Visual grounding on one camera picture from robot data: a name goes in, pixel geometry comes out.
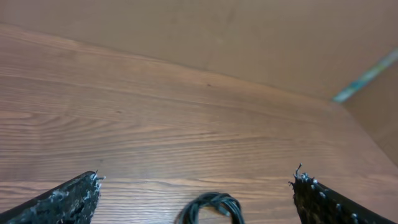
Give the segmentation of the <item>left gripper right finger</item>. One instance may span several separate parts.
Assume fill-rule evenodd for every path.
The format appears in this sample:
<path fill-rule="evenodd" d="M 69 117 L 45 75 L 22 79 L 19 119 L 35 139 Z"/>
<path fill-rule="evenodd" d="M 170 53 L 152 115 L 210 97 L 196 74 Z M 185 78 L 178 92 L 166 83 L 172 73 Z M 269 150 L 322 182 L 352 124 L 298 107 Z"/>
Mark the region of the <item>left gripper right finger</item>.
<path fill-rule="evenodd" d="M 300 164 L 293 174 L 294 205 L 305 224 L 396 224 L 301 172 Z"/>

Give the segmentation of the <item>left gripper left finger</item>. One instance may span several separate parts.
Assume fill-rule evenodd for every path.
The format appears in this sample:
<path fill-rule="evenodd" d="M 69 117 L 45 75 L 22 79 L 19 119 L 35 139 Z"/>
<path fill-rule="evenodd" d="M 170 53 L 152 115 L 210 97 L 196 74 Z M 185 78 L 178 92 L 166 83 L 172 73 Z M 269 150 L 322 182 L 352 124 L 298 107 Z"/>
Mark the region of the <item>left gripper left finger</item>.
<path fill-rule="evenodd" d="M 84 172 L 1 213 L 1 224 L 90 224 L 100 200 L 101 181 Z"/>

